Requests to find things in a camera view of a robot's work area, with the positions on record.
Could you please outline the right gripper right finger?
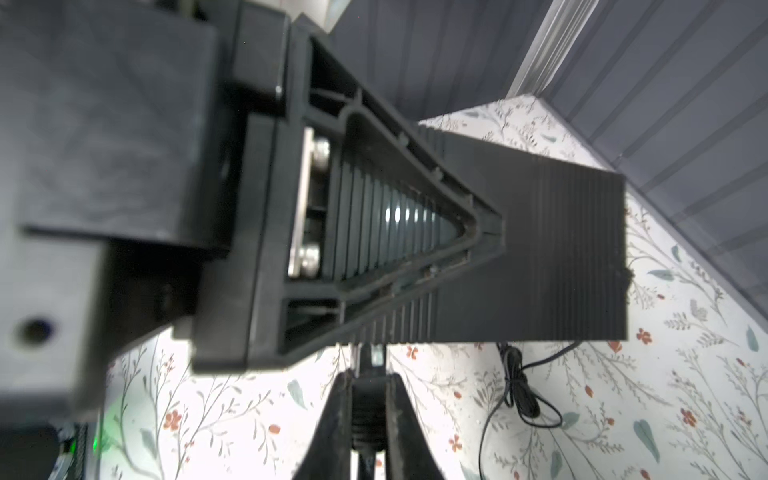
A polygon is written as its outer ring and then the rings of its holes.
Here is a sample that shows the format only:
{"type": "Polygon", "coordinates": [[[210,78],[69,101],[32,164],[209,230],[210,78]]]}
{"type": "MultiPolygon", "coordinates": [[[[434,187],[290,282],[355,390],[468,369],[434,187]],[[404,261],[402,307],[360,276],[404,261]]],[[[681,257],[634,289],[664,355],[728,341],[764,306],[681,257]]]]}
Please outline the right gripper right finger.
{"type": "Polygon", "coordinates": [[[399,374],[386,376],[384,408],[386,478],[443,480],[399,374]]]}

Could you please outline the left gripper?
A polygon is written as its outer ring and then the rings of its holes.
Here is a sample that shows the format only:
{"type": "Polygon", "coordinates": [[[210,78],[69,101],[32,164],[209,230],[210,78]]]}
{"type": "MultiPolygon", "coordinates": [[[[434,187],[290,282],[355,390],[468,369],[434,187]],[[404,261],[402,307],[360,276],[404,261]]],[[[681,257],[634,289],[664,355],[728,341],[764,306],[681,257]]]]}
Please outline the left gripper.
{"type": "Polygon", "coordinates": [[[1,6],[1,410],[84,414],[106,363],[194,313],[198,371],[289,366],[252,338],[267,170],[293,130],[234,61],[287,65],[297,20],[218,2],[229,34],[133,1],[1,6]],[[226,40],[237,52],[226,49],[226,40]]]}

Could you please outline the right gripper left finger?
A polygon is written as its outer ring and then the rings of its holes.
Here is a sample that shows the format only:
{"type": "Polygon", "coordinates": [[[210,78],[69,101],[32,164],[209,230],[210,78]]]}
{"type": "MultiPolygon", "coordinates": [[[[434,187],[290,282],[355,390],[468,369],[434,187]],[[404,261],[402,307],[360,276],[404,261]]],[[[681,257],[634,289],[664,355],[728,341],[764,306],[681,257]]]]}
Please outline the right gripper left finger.
{"type": "Polygon", "coordinates": [[[352,371],[344,371],[335,377],[308,450],[293,475],[294,480],[350,478],[353,383],[352,371]]]}

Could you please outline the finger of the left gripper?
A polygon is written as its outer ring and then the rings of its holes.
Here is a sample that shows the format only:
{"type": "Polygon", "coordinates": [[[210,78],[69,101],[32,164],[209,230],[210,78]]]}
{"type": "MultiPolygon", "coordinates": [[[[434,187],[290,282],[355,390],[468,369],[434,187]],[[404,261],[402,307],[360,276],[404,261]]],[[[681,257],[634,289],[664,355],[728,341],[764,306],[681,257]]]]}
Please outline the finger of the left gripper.
{"type": "Polygon", "coordinates": [[[277,113],[250,112],[232,243],[205,267],[197,372],[279,369],[335,344],[428,342],[432,292],[504,250],[504,217],[311,24],[279,58],[277,113]]]}

